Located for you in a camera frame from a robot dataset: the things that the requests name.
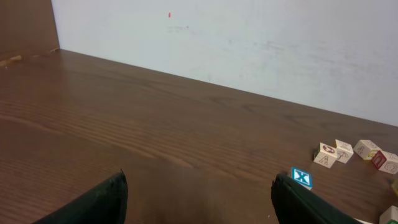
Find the alphabet block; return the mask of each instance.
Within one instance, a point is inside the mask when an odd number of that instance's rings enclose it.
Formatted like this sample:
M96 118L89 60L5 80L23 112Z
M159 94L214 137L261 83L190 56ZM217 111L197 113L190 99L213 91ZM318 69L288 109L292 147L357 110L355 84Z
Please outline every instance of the alphabet block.
M324 143L320 143L318 149L314 152L313 161L317 164L321 164L327 168L331 166L337 160L337 150L334 147L328 146Z
M354 154L353 147L350 144L337 139L335 141L335 146L337 149L337 161L347 163Z
M287 175L306 189L312 189L312 176L310 173L299 170L296 167L292 167Z
M354 152L364 160L371 160L381 148L370 140L359 140L354 147Z
M379 219L379 224L398 224L398 208L389 207Z
M398 172L398 156L393 153L378 151L373 157L372 163L378 170L390 174L396 174Z

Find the blue letter x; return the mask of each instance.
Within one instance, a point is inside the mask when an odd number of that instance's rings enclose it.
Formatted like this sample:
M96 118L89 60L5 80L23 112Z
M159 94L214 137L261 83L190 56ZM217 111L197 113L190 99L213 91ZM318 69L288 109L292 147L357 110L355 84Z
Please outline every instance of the blue letter x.
M304 177L308 176L308 174L303 173L303 172L298 171L298 170L296 170L296 172L298 173L298 177L296 178L296 180L299 180L301 182L304 182L304 183L308 184L307 181L304 179Z

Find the brown tabletop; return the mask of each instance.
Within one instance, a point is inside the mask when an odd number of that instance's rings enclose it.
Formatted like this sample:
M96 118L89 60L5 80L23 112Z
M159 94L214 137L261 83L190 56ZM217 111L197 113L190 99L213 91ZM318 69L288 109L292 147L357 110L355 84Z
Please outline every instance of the brown tabletop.
M30 223L123 169L126 223L277 223L271 183L292 166L313 193L376 223L393 175L354 154L331 169L319 142L398 128L61 50L0 68L0 223Z

